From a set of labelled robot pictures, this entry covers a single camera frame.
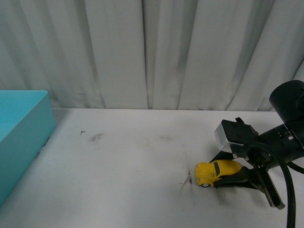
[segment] scuff mark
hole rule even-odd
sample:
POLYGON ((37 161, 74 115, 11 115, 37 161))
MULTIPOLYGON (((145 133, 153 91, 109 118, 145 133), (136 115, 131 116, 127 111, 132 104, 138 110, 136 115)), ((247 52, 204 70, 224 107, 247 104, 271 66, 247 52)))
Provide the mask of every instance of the scuff mark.
POLYGON ((182 192, 184 186, 185 186, 188 182, 189 182, 190 184, 192 184, 192 178, 191 178, 190 171, 188 172, 188 176, 187 176, 185 182, 182 184, 182 186, 181 186, 181 188, 180 188, 180 193, 182 192))
POLYGON ((93 136, 93 137, 90 139, 90 141, 91 141, 91 142, 95 142, 96 140, 100 140, 101 137, 102 137, 102 135, 103 135, 103 133, 97 134, 97 135, 93 136))
POLYGON ((173 138, 168 137, 168 136, 164 136, 164 135, 160 136, 160 139, 161 139, 161 142, 163 142, 163 141, 169 142, 169 141, 173 140, 173 138))

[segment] white backdrop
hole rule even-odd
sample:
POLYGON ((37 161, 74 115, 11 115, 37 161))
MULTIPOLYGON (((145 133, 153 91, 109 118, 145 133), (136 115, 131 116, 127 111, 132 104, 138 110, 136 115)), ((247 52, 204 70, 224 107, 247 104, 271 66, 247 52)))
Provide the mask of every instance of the white backdrop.
POLYGON ((302 0, 2 0, 0 89, 54 107, 270 110, 304 80, 302 0))

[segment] dark stain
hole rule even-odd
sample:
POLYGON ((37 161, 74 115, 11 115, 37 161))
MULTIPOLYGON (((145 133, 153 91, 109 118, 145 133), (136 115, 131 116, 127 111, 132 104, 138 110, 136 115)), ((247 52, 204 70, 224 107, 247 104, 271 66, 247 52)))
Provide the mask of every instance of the dark stain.
POLYGON ((173 138, 168 137, 168 136, 165 136, 165 135, 160 136, 160 139, 161 139, 162 142, 163 142, 163 141, 169 142, 169 141, 172 141, 172 140, 173 140, 173 138))
POLYGON ((101 137, 102 137, 102 135, 103 135, 102 133, 97 134, 97 135, 93 136, 93 137, 90 139, 90 141, 91 141, 91 142, 95 142, 96 140, 100 140, 101 137))

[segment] toy car window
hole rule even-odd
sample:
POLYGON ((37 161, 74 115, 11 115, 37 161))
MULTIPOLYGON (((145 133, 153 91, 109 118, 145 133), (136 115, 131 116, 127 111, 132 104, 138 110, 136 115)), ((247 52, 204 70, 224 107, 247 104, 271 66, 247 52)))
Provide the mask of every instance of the toy car window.
POLYGON ((214 164, 214 168, 215 168, 215 173, 216 173, 216 175, 218 176, 219 175, 219 164, 218 164, 218 162, 216 161, 216 162, 214 162, 213 163, 214 164))

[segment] black cable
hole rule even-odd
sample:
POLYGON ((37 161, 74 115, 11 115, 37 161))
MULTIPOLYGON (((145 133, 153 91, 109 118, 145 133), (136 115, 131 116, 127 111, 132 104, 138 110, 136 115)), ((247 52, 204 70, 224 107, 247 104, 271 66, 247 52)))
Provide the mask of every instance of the black cable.
POLYGON ((293 169, 293 170, 295 170, 295 171, 297 171, 297 172, 300 172, 300 173, 304 174, 304 169, 303 169, 302 167, 300 167, 300 166, 294 164, 293 162, 289 162, 289 163, 287 163, 287 165, 288 165, 291 169, 293 169))
POLYGON ((287 189, 287 225, 286 228, 295 228, 295 189, 293 184, 293 179, 291 177, 290 171, 283 161, 281 157, 278 157, 276 154, 272 152, 272 149, 260 142, 254 142, 252 144, 247 145, 248 149, 263 149, 267 151, 270 156, 275 159, 281 170, 283 172, 285 182, 286 182, 286 189, 287 189))

